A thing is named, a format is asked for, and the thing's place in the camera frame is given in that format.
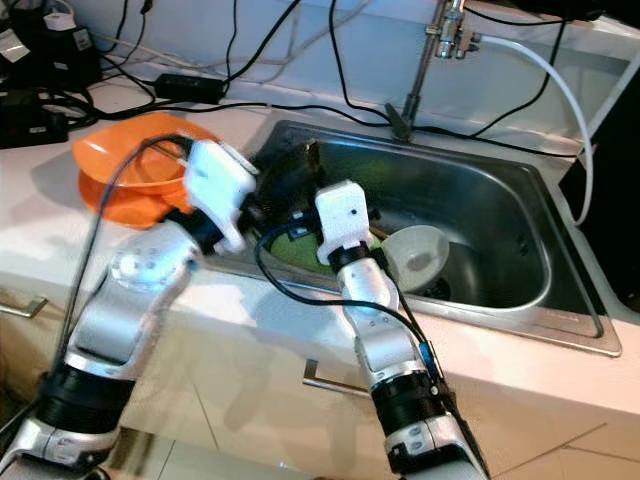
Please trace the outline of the white kitchen cabinet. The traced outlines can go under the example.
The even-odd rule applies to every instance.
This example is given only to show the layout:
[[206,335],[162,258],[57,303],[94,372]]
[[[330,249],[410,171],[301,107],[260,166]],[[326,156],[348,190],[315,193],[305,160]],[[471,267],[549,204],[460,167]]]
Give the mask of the white kitchen cabinet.
[[[550,346],[422,315],[494,480],[640,480],[640,329],[621,357]],[[337,311],[261,280],[202,271],[175,303],[124,425],[174,440],[168,474],[214,452],[346,480],[394,480],[369,399],[302,383],[364,387]]]

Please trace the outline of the green plate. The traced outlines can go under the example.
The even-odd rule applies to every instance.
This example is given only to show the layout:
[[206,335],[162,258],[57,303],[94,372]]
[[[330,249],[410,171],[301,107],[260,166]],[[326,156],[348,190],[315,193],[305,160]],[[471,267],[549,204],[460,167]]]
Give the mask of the green plate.
[[316,257],[316,242],[305,221],[279,225],[262,233],[255,246],[256,259],[270,253],[275,259],[285,264],[296,266],[308,273],[326,273],[346,278],[351,275],[362,275],[370,271],[374,276],[387,275],[389,262],[378,239],[374,236],[372,246],[358,244],[355,248],[338,248],[329,256],[329,265],[321,264]]

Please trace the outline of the small white bowl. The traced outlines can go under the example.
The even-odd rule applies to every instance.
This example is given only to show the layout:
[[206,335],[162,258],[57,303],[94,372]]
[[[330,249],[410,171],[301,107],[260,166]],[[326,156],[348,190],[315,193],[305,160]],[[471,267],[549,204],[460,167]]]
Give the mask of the small white bowl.
[[439,278],[451,251],[445,233],[430,225],[415,225],[389,234],[381,242],[392,278],[404,293],[421,291]]

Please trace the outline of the thin metal utensil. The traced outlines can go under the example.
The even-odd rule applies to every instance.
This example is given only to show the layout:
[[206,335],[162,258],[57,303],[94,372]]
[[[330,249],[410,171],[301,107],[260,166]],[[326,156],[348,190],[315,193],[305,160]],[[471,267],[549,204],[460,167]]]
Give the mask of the thin metal utensil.
[[183,143],[156,142],[141,152],[133,166],[143,177],[174,177],[186,168],[186,155]]

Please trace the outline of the black power adapter brick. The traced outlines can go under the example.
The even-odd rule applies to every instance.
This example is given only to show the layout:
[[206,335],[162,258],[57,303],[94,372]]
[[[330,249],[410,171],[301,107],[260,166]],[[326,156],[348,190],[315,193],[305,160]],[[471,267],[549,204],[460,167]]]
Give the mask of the black power adapter brick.
[[152,87],[160,99],[180,102],[205,102],[218,104],[227,93],[227,82],[202,76],[164,73],[152,82]]

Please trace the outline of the orange plastic bowl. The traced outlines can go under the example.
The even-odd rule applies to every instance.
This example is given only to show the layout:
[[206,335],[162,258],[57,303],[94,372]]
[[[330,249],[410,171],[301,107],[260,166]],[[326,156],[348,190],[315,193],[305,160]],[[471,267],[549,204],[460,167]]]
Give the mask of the orange plastic bowl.
[[[99,212],[101,197],[108,187],[83,174],[77,177],[77,187],[84,205],[92,212]],[[145,230],[160,223],[173,210],[192,212],[195,207],[189,204],[183,191],[155,195],[122,186],[111,193],[104,218],[120,227]]]
[[[108,182],[116,169],[128,160],[146,140],[165,134],[178,134],[189,140],[215,140],[220,137],[201,125],[161,111],[136,116],[109,125],[78,140],[72,145],[72,154],[81,172],[99,182]],[[119,186],[137,189],[142,193],[170,193],[182,188],[186,169],[173,177],[143,177],[133,163],[118,179]]]

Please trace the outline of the stainless steel sink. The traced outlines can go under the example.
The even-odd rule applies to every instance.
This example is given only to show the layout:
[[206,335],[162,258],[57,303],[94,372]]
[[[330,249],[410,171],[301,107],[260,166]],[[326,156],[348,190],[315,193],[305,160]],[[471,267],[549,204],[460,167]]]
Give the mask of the stainless steel sink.
[[[451,242],[442,276],[407,293],[416,314],[621,355],[570,224],[534,166],[301,122],[275,124],[253,164],[262,173],[271,157],[306,152],[310,201],[311,142],[323,151],[324,186],[352,180],[365,189],[376,233],[430,225]],[[255,197],[241,219],[250,237],[257,210]]]

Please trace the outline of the chrome sink faucet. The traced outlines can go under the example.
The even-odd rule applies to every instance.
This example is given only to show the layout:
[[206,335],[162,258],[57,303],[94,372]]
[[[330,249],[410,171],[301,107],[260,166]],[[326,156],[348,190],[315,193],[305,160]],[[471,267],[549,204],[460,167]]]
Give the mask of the chrome sink faucet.
[[403,105],[397,108],[385,102],[393,137],[399,142],[410,142],[415,119],[421,102],[421,91],[434,59],[465,59],[467,52],[477,50],[477,36],[465,26],[467,0],[439,0],[433,19],[425,24],[425,42],[410,91]]

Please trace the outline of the black charger box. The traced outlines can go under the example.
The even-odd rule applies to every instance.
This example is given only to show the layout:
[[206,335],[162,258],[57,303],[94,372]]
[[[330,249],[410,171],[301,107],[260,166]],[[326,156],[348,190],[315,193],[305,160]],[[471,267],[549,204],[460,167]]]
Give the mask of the black charger box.
[[1,87],[82,90],[100,82],[100,51],[90,31],[78,26],[50,31],[42,15],[55,12],[44,1],[15,0],[1,18]]

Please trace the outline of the black power strip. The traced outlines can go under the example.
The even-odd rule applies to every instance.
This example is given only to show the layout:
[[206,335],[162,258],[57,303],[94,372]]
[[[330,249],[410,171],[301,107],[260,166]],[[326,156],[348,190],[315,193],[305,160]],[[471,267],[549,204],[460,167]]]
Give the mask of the black power strip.
[[47,131],[44,109],[35,90],[9,90],[0,95],[0,147],[31,146]]

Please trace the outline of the small white adapter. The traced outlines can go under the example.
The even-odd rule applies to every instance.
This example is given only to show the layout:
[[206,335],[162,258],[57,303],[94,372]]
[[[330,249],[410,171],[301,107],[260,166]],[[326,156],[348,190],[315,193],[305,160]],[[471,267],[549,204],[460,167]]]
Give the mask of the small white adapter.
[[78,27],[76,18],[69,12],[49,12],[42,15],[42,22],[50,31],[69,31]]

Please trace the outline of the black appliance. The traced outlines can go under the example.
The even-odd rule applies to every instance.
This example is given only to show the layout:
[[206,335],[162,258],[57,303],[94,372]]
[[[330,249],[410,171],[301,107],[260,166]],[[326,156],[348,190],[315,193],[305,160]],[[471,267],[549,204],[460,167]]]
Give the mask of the black appliance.
[[590,244],[614,297],[640,312],[640,67],[626,73],[630,61],[609,61],[622,70],[603,93],[607,109],[591,136],[595,155],[594,193],[581,233]]

